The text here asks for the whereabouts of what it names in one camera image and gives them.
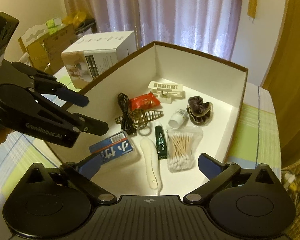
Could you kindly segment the dark green lip balm tube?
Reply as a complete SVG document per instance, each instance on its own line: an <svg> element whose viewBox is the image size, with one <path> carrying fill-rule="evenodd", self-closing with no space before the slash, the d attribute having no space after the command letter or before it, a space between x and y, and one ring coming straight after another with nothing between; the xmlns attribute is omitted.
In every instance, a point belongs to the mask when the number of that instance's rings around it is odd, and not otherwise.
<svg viewBox="0 0 300 240"><path fill-rule="evenodd" d="M167 144L165 139L164 129L159 121L154 124L155 142L158 153L158 159L167 159Z"/></svg>

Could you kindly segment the white plastic clip holder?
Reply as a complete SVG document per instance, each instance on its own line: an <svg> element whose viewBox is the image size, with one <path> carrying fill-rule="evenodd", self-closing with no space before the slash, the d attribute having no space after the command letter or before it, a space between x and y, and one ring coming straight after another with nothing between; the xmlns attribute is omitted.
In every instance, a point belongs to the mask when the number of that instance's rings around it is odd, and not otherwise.
<svg viewBox="0 0 300 240"><path fill-rule="evenodd" d="M151 81L148 88L161 103L172 103L173 100L184 97L183 85L179 83Z"/></svg>

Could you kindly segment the dark purple velvet scrunchie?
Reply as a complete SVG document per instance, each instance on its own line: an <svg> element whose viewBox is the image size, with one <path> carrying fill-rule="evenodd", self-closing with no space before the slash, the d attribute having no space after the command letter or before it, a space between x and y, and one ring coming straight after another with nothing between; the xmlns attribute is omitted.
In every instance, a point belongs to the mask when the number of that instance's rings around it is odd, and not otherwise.
<svg viewBox="0 0 300 240"><path fill-rule="evenodd" d="M211 102L204 102L200 96L193 96L188 98L186 110L190 120L195 125L206 125L211 120L213 104Z"/></svg>

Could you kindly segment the white appliance carton box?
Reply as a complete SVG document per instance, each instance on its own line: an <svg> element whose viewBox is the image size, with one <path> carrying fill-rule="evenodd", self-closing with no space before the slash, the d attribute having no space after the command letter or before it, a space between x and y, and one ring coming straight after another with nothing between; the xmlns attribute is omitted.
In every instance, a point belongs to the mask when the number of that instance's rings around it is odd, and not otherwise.
<svg viewBox="0 0 300 240"><path fill-rule="evenodd" d="M134 31L114 31L82 36L61 58L74 87L82 89L135 51Z"/></svg>

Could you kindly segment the wooden door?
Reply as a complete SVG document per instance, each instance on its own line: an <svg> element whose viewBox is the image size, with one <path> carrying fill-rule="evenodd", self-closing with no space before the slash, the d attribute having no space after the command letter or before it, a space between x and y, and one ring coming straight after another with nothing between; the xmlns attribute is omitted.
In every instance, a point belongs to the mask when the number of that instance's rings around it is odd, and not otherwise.
<svg viewBox="0 0 300 240"><path fill-rule="evenodd" d="M282 165L300 159L300 0L287 0L281 34L263 88L273 100Z"/></svg>

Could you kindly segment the leopard print hair claw clip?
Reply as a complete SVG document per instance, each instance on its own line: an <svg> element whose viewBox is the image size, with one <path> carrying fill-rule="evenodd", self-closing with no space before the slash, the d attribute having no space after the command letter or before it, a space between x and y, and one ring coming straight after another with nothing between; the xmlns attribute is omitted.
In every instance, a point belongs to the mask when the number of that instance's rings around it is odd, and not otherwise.
<svg viewBox="0 0 300 240"><path fill-rule="evenodd" d="M163 117L163 111L136 109L132 112L125 112L115 119L115 123L121 125L122 130L126 132L135 132L146 128L149 122Z"/></svg>

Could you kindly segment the plaid tablecloth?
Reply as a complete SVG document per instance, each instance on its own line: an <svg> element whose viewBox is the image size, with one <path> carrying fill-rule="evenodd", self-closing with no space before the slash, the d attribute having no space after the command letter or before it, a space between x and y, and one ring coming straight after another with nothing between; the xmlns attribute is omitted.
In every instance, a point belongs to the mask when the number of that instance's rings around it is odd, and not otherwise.
<svg viewBox="0 0 300 240"><path fill-rule="evenodd" d="M247 83L238 128L229 160L252 168L267 163L281 176L281 152L277 120L269 92ZM55 166L60 162L42 140L11 133L0 146L0 215L4 201L26 169L36 162Z"/></svg>

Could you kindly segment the red candy wrapper packet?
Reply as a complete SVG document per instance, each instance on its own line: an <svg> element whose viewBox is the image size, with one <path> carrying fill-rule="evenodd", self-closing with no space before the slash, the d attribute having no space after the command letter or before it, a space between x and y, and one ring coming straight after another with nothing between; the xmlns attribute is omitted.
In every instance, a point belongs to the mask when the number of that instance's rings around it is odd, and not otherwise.
<svg viewBox="0 0 300 240"><path fill-rule="evenodd" d="M148 110L159 105L159 99L152 92L137 96L129 100L129 109L131 111L134 111L136 109Z"/></svg>

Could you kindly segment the white pill bottle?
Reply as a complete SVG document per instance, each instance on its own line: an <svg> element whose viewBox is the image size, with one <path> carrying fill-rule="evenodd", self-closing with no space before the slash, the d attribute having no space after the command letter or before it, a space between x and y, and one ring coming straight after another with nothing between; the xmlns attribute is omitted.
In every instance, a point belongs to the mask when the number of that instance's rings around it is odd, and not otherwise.
<svg viewBox="0 0 300 240"><path fill-rule="evenodd" d="M187 120L187 116L188 116L187 110L181 108L178 109L172 114L171 118L169 119L168 126L172 129L181 128L181 126Z"/></svg>

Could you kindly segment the cotton swabs plastic bag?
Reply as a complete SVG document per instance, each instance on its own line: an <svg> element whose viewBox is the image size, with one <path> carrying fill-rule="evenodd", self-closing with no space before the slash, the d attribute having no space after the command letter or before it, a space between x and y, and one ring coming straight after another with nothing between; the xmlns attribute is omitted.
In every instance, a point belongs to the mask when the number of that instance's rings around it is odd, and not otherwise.
<svg viewBox="0 0 300 240"><path fill-rule="evenodd" d="M167 166L170 172L190 170L197 146L203 138L200 127L186 126L167 130Z"/></svg>

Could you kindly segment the blue toothpick plastic box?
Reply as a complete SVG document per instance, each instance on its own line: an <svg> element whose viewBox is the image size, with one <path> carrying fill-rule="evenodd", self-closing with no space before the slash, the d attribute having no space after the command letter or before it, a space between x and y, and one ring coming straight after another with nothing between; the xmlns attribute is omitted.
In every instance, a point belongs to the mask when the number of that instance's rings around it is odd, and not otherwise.
<svg viewBox="0 0 300 240"><path fill-rule="evenodd" d="M139 154L130 139L124 132L117 132L106 139L103 139L89 146L91 154L101 157L101 165L129 165L136 162Z"/></svg>

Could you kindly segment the purple sheer curtain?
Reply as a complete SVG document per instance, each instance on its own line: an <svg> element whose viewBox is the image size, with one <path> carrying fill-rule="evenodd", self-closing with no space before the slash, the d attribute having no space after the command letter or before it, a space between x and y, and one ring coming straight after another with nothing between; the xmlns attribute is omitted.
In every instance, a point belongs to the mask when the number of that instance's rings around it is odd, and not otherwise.
<svg viewBox="0 0 300 240"><path fill-rule="evenodd" d="M226 60L232 57L242 0L64 0L82 11L97 31L136 34L138 46L162 41Z"/></svg>

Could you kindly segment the brown cardboard shoe box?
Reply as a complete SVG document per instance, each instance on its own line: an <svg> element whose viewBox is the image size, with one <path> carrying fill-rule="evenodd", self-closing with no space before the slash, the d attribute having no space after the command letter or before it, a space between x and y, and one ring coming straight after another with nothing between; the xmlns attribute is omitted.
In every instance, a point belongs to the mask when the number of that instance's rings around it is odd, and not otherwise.
<svg viewBox="0 0 300 240"><path fill-rule="evenodd" d="M241 112L247 77L247 68L230 61L167 43L153 42L129 55L82 89L80 92L89 98L89 105L84 108L64 105L71 113L81 113L107 122L109 131L106 135L98 137L81 133L73 148L46 144L62 163L77 163L90 155L90 145L121 130L120 125L115 123L115 118L122 113L117 103L119 93L134 98L148 93L151 81L180 83L184 87L183 98L160 104L159 109L162 109L164 116L158 121L164 131L168 129L168 121L175 111L186 109L189 97L201 96L205 102L213 104L210 122L200 126L203 138L194 152L193 168L171 173L167 160L160 160L160 195L178 194L183 198L207 182L197 165L201 153L207 153L221 162L226 158ZM131 138L139 154L136 163L116 164L118 166L113 170L103 170L102 167L92 181L117 197L156 194L147 182L146 165L140 148L143 135L148 135L155 143L154 126L149 126Z"/></svg>

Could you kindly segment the brown cardboard storage box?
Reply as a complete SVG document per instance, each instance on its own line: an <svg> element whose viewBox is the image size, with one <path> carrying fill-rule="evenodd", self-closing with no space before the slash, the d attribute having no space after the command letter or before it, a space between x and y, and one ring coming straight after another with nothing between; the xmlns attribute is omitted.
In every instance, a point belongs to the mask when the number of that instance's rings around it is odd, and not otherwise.
<svg viewBox="0 0 300 240"><path fill-rule="evenodd" d="M64 67L61 53L77 40L74 26L66 25L49 34L44 24L35 25L18 39L23 53L29 54L32 67L53 75Z"/></svg>

